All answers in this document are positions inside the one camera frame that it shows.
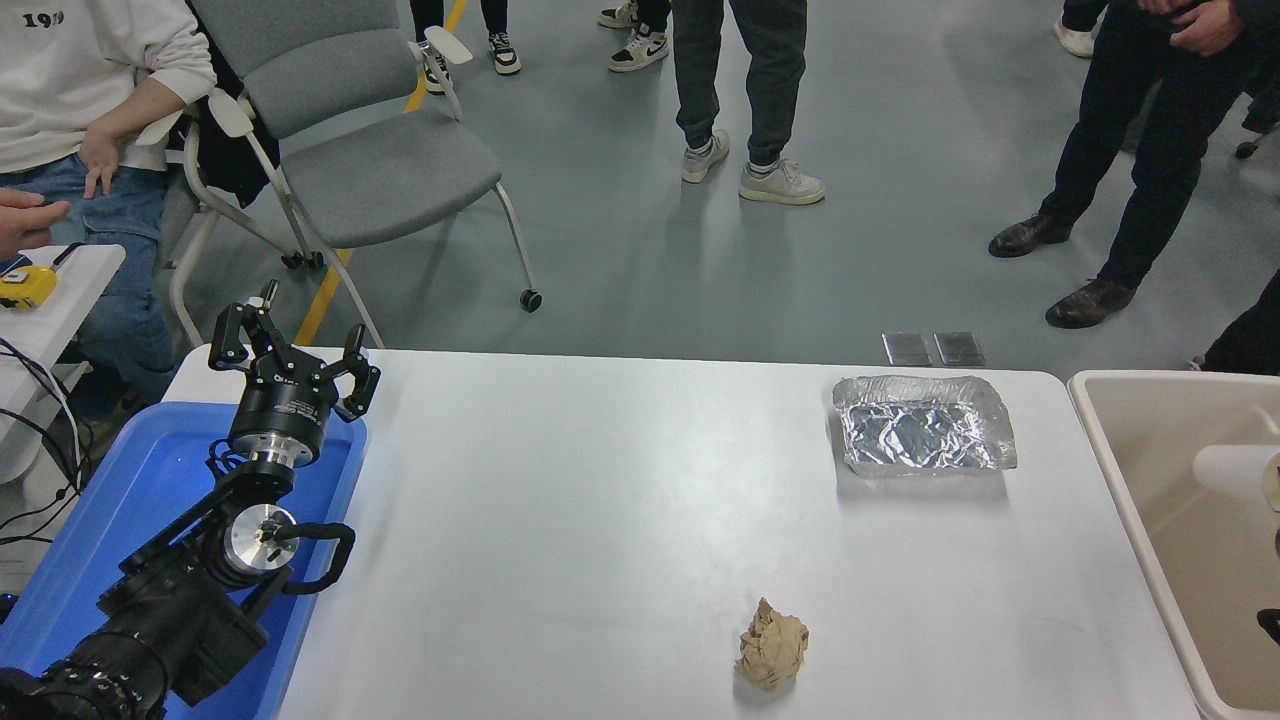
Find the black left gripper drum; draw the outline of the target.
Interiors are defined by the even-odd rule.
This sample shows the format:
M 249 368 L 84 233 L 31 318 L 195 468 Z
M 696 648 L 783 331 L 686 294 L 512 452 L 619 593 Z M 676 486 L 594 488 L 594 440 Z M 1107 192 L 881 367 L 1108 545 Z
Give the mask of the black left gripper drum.
M 310 375 L 292 380 L 275 372 L 250 370 L 230 425 L 229 446 L 239 456 L 317 456 L 337 400 L 333 380 L 317 384 Z

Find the person's hand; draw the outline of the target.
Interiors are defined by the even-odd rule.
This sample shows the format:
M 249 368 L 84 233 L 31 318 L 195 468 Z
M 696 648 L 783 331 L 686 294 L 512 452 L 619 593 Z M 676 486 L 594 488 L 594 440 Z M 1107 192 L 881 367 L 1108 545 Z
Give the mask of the person's hand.
M 122 140 L 108 129 L 88 128 L 79 146 L 79 159 L 86 169 L 83 199 L 90 200 L 111 192 L 120 165 L 120 142 Z
M 1212 56 L 1230 47 L 1244 32 L 1245 23 L 1233 1 L 1206 1 L 1178 17 L 1181 28 L 1172 33 L 1172 47 L 1198 56 Z
M 70 213 L 65 200 L 50 202 L 41 193 L 1 187 L 1 259 L 51 243 L 51 228 Z

